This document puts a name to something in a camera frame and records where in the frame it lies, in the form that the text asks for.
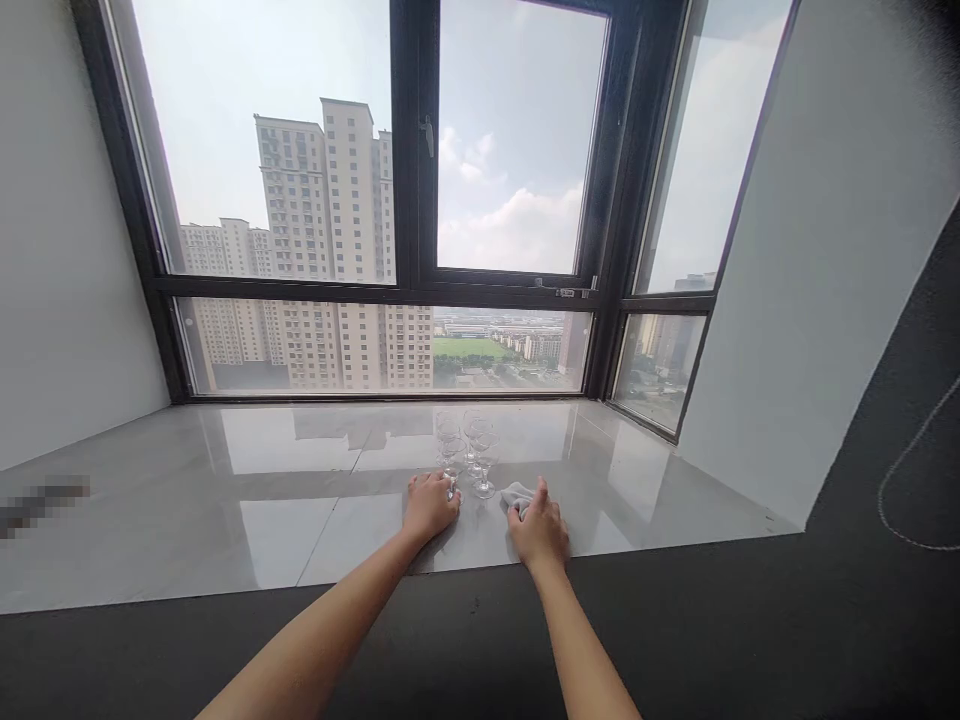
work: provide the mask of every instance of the black window frame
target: black window frame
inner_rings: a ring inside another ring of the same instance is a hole
[[[608,407],[611,407],[631,420],[639,422],[644,427],[672,443],[676,443],[679,440],[680,432],[683,429],[683,421],[686,418],[690,397],[693,394],[693,388],[697,379],[697,372],[700,369],[703,348],[709,334],[717,296],[733,244],[733,237],[736,234],[739,223],[747,184],[760,146],[763,129],[770,113],[770,106],[773,101],[773,89],[776,87],[777,79],[780,75],[780,69],[783,65],[783,59],[786,55],[790,36],[793,33],[793,28],[796,23],[800,2],[801,0],[792,0],[790,3],[790,9],[787,13],[783,32],[780,36],[770,77],[767,80],[763,102],[760,106],[760,113],[747,154],[743,175],[740,178],[740,187],[734,201],[730,224],[724,238],[720,261],[717,266],[717,276],[713,286],[709,290],[656,293],[637,292],[637,286],[642,284],[639,281],[641,277],[645,277],[647,282],[649,282],[655,258],[656,241],[659,239],[659,228],[649,226],[648,224],[654,220],[659,221],[661,216],[658,211],[662,209],[662,204],[666,199],[669,187],[671,176],[670,168],[661,167],[661,162],[664,156],[671,154],[668,144],[675,144],[679,138],[677,130],[679,122],[682,120],[686,103],[686,98],[676,97],[676,93],[678,91],[686,92],[689,89],[688,83],[684,81],[684,75],[692,73],[693,71],[694,65],[692,60],[694,53],[691,51],[691,48],[693,47],[696,36],[702,32],[709,0],[688,0],[686,3],[680,43],[675,53],[670,86],[659,98],[662,107],[659,111],[661,122],[657,130],[660,133],[660,137],[655,143],[657,147],[656,157],[647,158],[648,165],[645,187],[633,191],[633,197],[641,198],[643,202],[632,208],[629,206],[625,207],[626,214],[617,220],[620,231],[624,233],[624,235],[621,236],[621,239],[624,241],[623,256],[628,260],[623,263],[620,268],[620,274],[614,279],[613,283],[619,284],[619,298],[615,297],[612,292],[606,298],[608,319],[612,318],[614,314],[612,308],[614,306],[616,307],[616,319],[612,321],[612,337],[614,340],[604,346],[605,349],[611,351],[611,354],[601,357],[601,367],[596,368],[591,374],[591,379],[601,385],[599,388],[594,388],[594,392],[605,399]],[[661,425],[652,418],[646,417],[636,410],[618,402],[614,396],[618,376],[623,368],[623,354],[626,350],[625,333],[627,322],[630,317],[638,315],[684,315],[704,318],[703,329],[700,333],[690,378],[687,382],[687,391],[680,408],[676,428]]]
[[[594,109],[594,126],[589,138],[584,195],[577,228],[574,269],[567,274],[479,270],[440,266],[437,259],[437,200],[439,184],[439,151],[432,155],[427,143],[420,143],[419,228],[420,242],[413,247],[409,277],[415,287],[444,289],[497,287],[514,293],[543,294],[554,288],[580,291],[581,296],[596,293],[602,281],[600,274],[603,248],[608,242],[607,229],[611,214],[613,187],[617,173],[617,156],[623,134],[622,120],[629,100],[629,82],[640,32],[642,9],[632,0],[559,0],[537,4],[580,11],[603,17],[607,21],[602,64]],[[417,43],[421,58],[419,83],[412,88],[417,100],[417,130],[433,133],[433,147],[439,145],[440,117],[440,25],[441,0],[419,4],[416,27],[408,38]]]
[[[160,132],[138,47],[130,0],[71,0],[81,48],[141,285],[174,403],[338,402],[437,399],[546,399],[586,397],[609,403],[630,312],[710,313],[729,250],[729,237],[714,291],[709,294],[631,296],[633,268],[640,257],[640,233],[656,190],[656,160],[669,127],[670,93],[680,59],[688,2],[675,0],[549,0],[544,4],[608,17],[605,65],[590,169],[581,218],[580,268],[573,275],[437,268],[437,158],[431,158],[421,123],[433,119],[434,147],[439,101],[440,0],[391,0],[391,92],[394,157],[394,248],[396,285],[329,281],[237,278],[173,274],[166,270],[161,234],[176,237],[179,222]],[[121,59],[116,33],[123,34]],[[780,57],[774,65],[778,68]],[[136,115],[132,105],[136,105]],[[754,150],[751,150],[748,172]],[[540,278],[544,287],[538,287]],[[576,288],[561,296],[549,286]],[[185,329],[177,298],[238,298],[417,306],[511,308],[592,313],[592,325],[578,390],[556,393],[381,392],[271,395],[208,395],[197,392],[190,374]],[[699,352],[694,366],[699,365]],[[630,417],[670,441],[654,423]]]

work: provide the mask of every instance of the white cloth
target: white cloth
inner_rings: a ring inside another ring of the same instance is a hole
[[[530,502],[533,500],[533,490],[528,490],[520,483],[513,483],[510,487],[500,491],[500,497],[507,505],[507,512],[510,512],[510,508],[515,507],[520,511],[520,519],[523,520],[523,516],[527,514],[527,508],[530,507]]]

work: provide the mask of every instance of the empty wine glass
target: empty wine glass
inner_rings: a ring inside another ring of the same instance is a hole
[[[460,437],[460,426],[456,420],[441,420],[437,424],[437,440],[453,440]]]
[[[440,455],[437,458],[437,464],[443,469],[443,476],[450,479],[450,490],[447,492],[447,499],[453,497],[457,491],[457,478],[460,477],[460,470],[463,467],[463,452],[467,449],[467,444],[460,437],[449,440],[440,440]]]
[[[473,483],[473,494],[482,500],[492,498],[497,492],[490,482],[490,468],[500,460],[499,443],[500,437],[494,433],[483,433],[475,441],[481,476]]]
[[[469,445],[470,436],[472,431],[470,426],[473,425],[477,420],[485,420],[483,415],[480,414],[479,410],[467,410],[463,413],[463,434],[467,438],[467,454],[464,456],[464,460],[467,462],[467,467],[470,467],[474,464],[476,460],[476,453],[473,452],[473,447]]]
[[[481,477],[483,472],[480,470],[480,466],[477,465],[477,449],[474,446],[474,440],[484,433],[489,432],[493,432],[493,423],[485,418],[473,420],[467,426],[467,429],[463,431],[463,434],[467,436],[467,442],[470,444],[465,458],[467,461],[467,471],[471,476],[476,478]]]

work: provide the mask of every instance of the cable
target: cable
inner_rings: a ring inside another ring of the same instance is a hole
[[[890,521],[887,519],[887,514],[883,509],[883,496],[887,491],[887,485],[890,483],[890,479],[893,477],[893,474],[900,467],[900,464],[906,459],[916,444],[920,441],[920,438],[923,437],[923,434],[927,431],[927,428],[930,427],[930,423],[933,422],[933,419],[937,416],[937,413],[940,412],[941,408],[947,403],[953,394],[957,391],[957,388],[960,387],[960,375],[957,376],[956,380],[953,381],[953,384],[950,386],[950,389],[943,394],[943,397],[937,402],[933,410],[930,411],[930,414],[927,415],[927,419],[923,421],[923,424],[920,426],[920,429],[917,430],[916,435],[913,436],[913,439],[907,445],[906,449],[900,453],[900,456],[896,459],[893,465],[890,466],[890,469],[887,470],[887,474],[883,476],[883,480],[880,483],[880,488],[877,490],[877,512],[880,514],[880,520],[883,522],[883,525],[887,530],[892,532],[898,538],[903,540],[914,547],[922,548],[924,550],[939,550],[941,552],[954,552],[960,550],[960,544],[956,545],[928,545],[927,543],[922,543],[912,538],[907,537],[902,532],[897,530],[893,525],[890,524]]]

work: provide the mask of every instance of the window handle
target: window handle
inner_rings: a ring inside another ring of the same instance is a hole
[[[433,123],[430,122],[429,115],[424,117],[423,122],[420,123],[420,129],[423,130],[423,134],[427,138],[427,152],[430,153],[430,157],[433,157]]]
[[[597,289],[597,276],[593,276],[593,281],[590,283],[589,288],[558,288],[553,287],[552,285],[544,285],[543,278],[535,278],[533,281],[535,287],[543,288],[544,290],[555,290],[557,297],[576,297],[577,293],[580,293],[580,297],[586,299],[590,297],[590,293],[596,291]]]

